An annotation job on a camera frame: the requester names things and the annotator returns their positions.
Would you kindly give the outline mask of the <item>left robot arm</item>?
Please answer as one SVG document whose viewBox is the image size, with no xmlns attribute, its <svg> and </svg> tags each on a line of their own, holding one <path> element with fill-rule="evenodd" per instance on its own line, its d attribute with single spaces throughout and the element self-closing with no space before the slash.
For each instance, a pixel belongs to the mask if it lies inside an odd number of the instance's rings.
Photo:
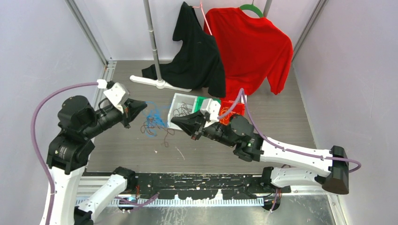
<svg viewBox="0 0 398 225">
<path fill-rule="evenodd" d="M 135 191 L 135 172 L 118 167 L 94 194 L 76 204 L 79 182 L 95 148 L 93 138 L 116 124 L 129 128 L 146 107 L 146 102 L 130 98 L 123 105 L 123 111 L 112 105 L 94 110 L 84 96 L 70 97 L 63 102 L 58 112 L 61 130 L 50 142 L 46 160 L 52 181 L 41 224 L 92 225 L 121 192 Z"/>
</svg>

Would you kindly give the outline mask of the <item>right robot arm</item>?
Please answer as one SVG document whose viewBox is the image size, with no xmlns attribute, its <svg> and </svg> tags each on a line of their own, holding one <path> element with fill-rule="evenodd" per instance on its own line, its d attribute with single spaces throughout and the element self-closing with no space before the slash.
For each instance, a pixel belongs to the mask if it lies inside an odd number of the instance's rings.
<svg viewBox="0 0 398 225">
<path fill-rule="evenodd" d="M 232 115 L 227 125 L 210 118 L 210 113 L 197 111 L 173 117 L 171 122 L 193 140 L 204 136 L 234 148 L 233 154 L 243 161 L 287 165 L 263 169 L 260 185 L 265 192 L 290 185 L 314 185 L 333 194 L 349 194 L 349 163 L 343 147 L 311 149 L 263 138 L 254 131 L 254 125 L 239 114 Z"/>
</svg>

